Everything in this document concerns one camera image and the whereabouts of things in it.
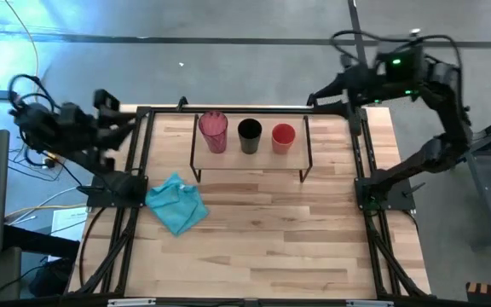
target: red cup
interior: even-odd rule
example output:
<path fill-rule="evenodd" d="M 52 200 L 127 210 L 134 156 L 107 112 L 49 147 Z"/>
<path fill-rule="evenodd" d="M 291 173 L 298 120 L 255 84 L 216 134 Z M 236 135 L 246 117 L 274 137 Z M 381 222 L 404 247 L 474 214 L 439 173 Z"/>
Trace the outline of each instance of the red cup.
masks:
<path fill-rule="evenodd" d="M 228 120 L 225 114 L 209 111 L 200 116 L 198 123 L 200 132 L 214 154 L 220 154 L 227 149 Z"/>
<path fill-rule="evenodd" d="M 287 154 L 295 141 L 295 129 L 288 124 L 277 124 L 272 129 L 272 150 L 277 154 Z"/>

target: concrete floor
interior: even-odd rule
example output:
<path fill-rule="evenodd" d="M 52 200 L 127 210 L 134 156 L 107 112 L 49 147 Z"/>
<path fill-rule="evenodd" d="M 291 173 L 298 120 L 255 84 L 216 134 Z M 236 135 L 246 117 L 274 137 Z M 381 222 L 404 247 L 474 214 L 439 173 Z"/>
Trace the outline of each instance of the concrete floor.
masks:
<path fill-rule="evenodd" d="M 361 28 L 380 35 L 419 27 L 461 41 L 491 42 L 491 1 L 356 0 Z M 189 38 L 328 38 L 350 29 L 345 0 L 14 0 L 31 32 L 112 36 Z M 0 0 L 0 31 L 21 32 L 20 24 Z M 303 105 L 308 93 L 334 78 L 339 54 L 327 46 L 202 45 L 126 43 L 37 43 L 40 76 L 59 102 L 73 101 L 91 110 L 95 89 L 105 88 L 124 103 Z M 374 49 L 367 49 L 367 57 Z M 450 49 L 428 52 L 453 61 Z M 491 123 L 491 49 L 464 49 L 465 104 L 471 106 L 473 130 Z M 28 42 L 0 41 L 0 89 L 19 72 L 33 73 Z M 29 91 L 20 85 L 20 93 Z M 422 102 L 386 102 L 391 108 L 402 158 L 441 132 L 436 115 Z M 0 129 L 20 145 L 17 129 L 0 102 Z M 91 175 L 69 163 L 82 182 Z M 480 205 L 464 165 L 442 174 L 420 174 L 427 182 L 414 199 L 420 240 L 432 292 L 440 298 L 465 299 L 465 283 L 491 283 L 491 248 L 473 252 L 469 244 L 488 235 Z M 58 182 L 41 182 L 9 171 L 7 209 L 34 206 L 74 186 L 65 173 Z M 84 202 L 66 194 L 57 205 Z M 50 226 L 50 211 L 22 224 Z"/>

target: plastic cup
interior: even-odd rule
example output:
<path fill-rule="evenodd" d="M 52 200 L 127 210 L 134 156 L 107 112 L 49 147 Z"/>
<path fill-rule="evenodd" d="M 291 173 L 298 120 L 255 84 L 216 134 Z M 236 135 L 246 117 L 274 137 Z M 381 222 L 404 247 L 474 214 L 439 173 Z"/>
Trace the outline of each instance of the plastic cup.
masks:
<path fill-rule="evenodd" d="M 254 154 L 259 148 L 263 127 L 255 119 L 244 119 L 238 125 L 238 136 L 244 154 Z"/>
<path fill-rule="evenodd" d="M 214 154 L 220 154 L 227 149 L 228 120 L 225 114 L 209 111 L 200 116 L 198 127 L 208 148 Z"/>
<path fill-rule="evenodd" d="M 272 129 L 272 150 L 277 154 L 287 154 L 295 141 L 295 129 L 288 124 L 277 124 Z"/>

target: blue towel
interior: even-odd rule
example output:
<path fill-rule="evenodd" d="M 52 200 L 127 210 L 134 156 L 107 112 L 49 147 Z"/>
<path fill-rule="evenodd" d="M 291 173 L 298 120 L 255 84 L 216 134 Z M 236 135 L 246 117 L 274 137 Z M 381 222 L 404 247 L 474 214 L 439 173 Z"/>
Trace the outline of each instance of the blue towel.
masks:
<path fill-rule="evenodd" d="M 171 174 L 161 186 L 151 188 L 145 197 L 145 204 L 175 236 L 208 215 L 198 189 L 185 185 L 177 173 Z"/>

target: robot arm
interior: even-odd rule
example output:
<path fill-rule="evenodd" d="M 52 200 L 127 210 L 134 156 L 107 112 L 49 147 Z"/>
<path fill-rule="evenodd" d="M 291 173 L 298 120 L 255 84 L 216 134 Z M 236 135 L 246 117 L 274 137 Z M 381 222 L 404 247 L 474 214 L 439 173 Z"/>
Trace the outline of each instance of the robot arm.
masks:
<path fill-rule="evenodd" d="M 37 77 L 18 75 L 11 81 L 11 89 L 17 78 L 29 78 L 40 84 Z M 50 110 L 40 103 L 26 104 L 24 97 L 11 100 L 13 109 L 9 113 L 14 116 L 24 143 L 39 153 L 58 154 L 93 173 L 98 182 L 95 186 L 78 187 L 79 191 L 92 196 L 88 206 L 140 206 L 147 192 L 147 180 L 115 171 L 114 160 L 103 156 L 108 149 L 118 150 L 134 130 L 136 123 L 131 120 L 136 114 L 119 112 L 120 102 L 107 91 L 97 90 L 94 107 L 98 116 L 95 118 L 71 102 L 56 106 L 42 85 L 39 86 L 45 93 L 43 98 L 50 102 Z"/>
<path fill-rule="evenodd" d="M 315 101 L 342 95 L 346 90 L 349 102 L 344 105 L 349 105 L 354 112 L 358 107 L 371 103 L 407 96 L 415 101 L 421 97 L 439 116 L 444 133 L 434 136 L 400 164 L 388 170 L 376 170 L 362 182 L 363 194 L 371 200 L 385 200 L 394 184 L 422 171 L 436 173 L 448 170 L 468 150 L 472 135 L 467 116 L 469 110 L 462 104 L 460 67 L 425 54 L 423 40 L 414 35 L 391 40 L 379 44 L 372 67 L 362 62 L 352 65 L 351 59 L 342 55 L 344 72 L 309 98 L 309 101 Z M 361 134 L 356 115 L 345 111 L 337 114 L 350 120 L 352 133 Z"/>

